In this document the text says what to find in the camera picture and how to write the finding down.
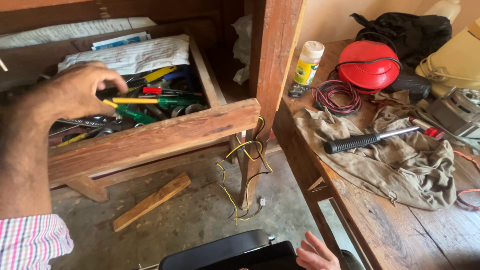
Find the black plastic bag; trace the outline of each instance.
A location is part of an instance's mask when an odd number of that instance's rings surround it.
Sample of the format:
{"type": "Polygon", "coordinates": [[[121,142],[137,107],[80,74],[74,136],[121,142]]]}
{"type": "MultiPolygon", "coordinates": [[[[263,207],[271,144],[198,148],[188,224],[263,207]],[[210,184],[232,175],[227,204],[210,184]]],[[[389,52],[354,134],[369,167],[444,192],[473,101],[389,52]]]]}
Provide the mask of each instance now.
{"type": "Polygon", "coordinates": [[[407,89],[410,103],[415,104],[420,100],[427,98],[432,89],[432,82],[420,75],[401,73],[395,81],[382,89],[382,92],[393,93],[407,89]]]}
{"type": "MultiPolygon", "coordinates": [[[[384,35],[395,44],[400,61],[412,68],[416,68],[420,61],[452,38],[450,20],[443,16],[388,12],[374,21],[368,21],[356,13],[350,16],[365,27],[358,32],[358,37],[366,32],[384,35]]],[[[386,39],[378,35],[364,34],[359,38],[362,39],[382,42],[391,47],[386,39]]]]}

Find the chair backrest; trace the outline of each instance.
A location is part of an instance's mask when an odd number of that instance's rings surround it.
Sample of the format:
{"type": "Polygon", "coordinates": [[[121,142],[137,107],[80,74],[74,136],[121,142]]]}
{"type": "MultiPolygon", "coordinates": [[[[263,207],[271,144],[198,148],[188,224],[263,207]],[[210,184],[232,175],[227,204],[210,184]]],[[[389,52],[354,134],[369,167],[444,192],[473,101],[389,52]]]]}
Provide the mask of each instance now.
{"type": "Polygon", "coordinates": [[[268,234],[264,229],[252,230],[169,255],[158,269],[195,270],[267,244],[268,234]]]}

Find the pink striped shirt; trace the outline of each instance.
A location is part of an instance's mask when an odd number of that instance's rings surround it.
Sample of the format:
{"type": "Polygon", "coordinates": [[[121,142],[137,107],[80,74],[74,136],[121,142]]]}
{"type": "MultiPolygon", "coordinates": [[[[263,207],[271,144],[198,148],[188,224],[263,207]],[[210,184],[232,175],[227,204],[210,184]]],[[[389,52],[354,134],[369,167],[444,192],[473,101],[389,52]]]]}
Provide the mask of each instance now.
{"type": "Polygon", "coordinates": [[[48,260],[72,249],[67,226],[56,214],[0,220],[0,270],[50,269],[48,260]]]}

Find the yellow handle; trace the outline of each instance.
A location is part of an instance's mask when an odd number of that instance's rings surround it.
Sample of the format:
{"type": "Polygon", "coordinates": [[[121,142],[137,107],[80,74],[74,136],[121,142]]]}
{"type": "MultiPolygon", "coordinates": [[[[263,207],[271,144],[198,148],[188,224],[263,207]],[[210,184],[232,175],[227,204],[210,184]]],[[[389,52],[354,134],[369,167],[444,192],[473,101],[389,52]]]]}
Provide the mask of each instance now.
{"type": "Polygon", "coordinates": [[[108,105],[110,105],[110,106],[112,106],[112,107],[114,107],[114,108],[117,108],[117,107],[118,107],[118,104],[115,104],[115,103],[111,102],[111,101],[108,100],[108,99],[104,99],[104,100],[103,100],[103,103],[106,103],[106,104],[108,104],[108,105]]]}
{"type": "MultiPolygon", "coordinates": [[[[162,77],[163,75],[166,75],[170,72],[173,72],[177,70],[177,66],[170,66],[170,67],[164,67],[164,68],[161,68],[157,71],[154,71],[146,76],[144,76],[143,78],[145,78],[147,80],[147,82],[152,82],[152,81],[155,81],[156,79],[162,77]]],[[[128,88],[128,91],[133,91],[135,89],[139,88],[139,86],[136,86],[136,87],[131,87],[131,88],[128,88]]]]}
{"type": "Polygon", "coordinates": [[[114,103],[130,104],[157,104],[158,99],[154,98],[112,98],[114,103]]]}
{"type": "Polygon", "coordinates": [[[85,138],[87,137],[87,135],[88,135],[88,132],[82,133],[82,134],[78,135],[77,137],[71,138],[71,139],[68,140],[68,141],[64,141],[64,142],[61,143],[61,144],[58,144],[58,145],[56,145],[56,146],[52,146],[52,147],[50,147],[50,149],[52,149],[52,148],[57,148],[57,147],[62,147],[62,146],[69,145],[69,144],[74,143],[74,142],[78,142],[78,141],[80,141],[80,140],[85,139],[85,138]]]}

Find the yellow appliance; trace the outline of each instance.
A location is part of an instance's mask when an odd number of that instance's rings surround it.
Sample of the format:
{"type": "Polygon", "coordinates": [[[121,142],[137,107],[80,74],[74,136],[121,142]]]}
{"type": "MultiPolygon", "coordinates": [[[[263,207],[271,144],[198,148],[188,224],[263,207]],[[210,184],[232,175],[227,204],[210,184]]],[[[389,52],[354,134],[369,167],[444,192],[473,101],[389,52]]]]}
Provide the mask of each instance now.
{"type": "Polygon", "coordinates": [[[422,60],[415,73],[431,80],[436,97],[453,87],[480,90],[480,18],[422,60]]]}

